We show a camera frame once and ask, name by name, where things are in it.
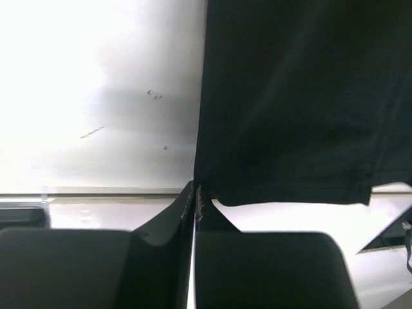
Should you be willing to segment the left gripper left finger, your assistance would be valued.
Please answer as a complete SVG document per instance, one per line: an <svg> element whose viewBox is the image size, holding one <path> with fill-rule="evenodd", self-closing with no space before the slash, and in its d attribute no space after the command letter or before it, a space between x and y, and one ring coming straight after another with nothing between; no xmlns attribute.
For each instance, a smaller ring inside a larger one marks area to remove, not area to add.
<svg viewBox="0 0 412 309"><path fill-rule="evenodd" d="M2 308L185 308L193 183L132 231L53 229L39 204L1 208Z"/></svg>

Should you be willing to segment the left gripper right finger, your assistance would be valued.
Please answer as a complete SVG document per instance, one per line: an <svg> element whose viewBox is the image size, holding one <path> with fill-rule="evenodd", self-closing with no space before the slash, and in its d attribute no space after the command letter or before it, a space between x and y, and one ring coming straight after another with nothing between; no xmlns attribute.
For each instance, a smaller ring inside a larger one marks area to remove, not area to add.
<svg viewBox="0 0 412 309"><path fill-rule="evenodd" d="M196 190L197 308L356 308L341 250L321 232L242 232Z"/></svg>

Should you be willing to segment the black t shirt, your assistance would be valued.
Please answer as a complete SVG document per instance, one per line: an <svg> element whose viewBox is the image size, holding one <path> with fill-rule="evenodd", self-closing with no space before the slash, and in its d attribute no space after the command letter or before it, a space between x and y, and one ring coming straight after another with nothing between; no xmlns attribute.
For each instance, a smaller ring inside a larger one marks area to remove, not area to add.
<svg viewBox="0 0 412 309"><path fill-rule="evenodd" d="M411 183L410 1L209 1L194 182L225 205Z"/></svg>

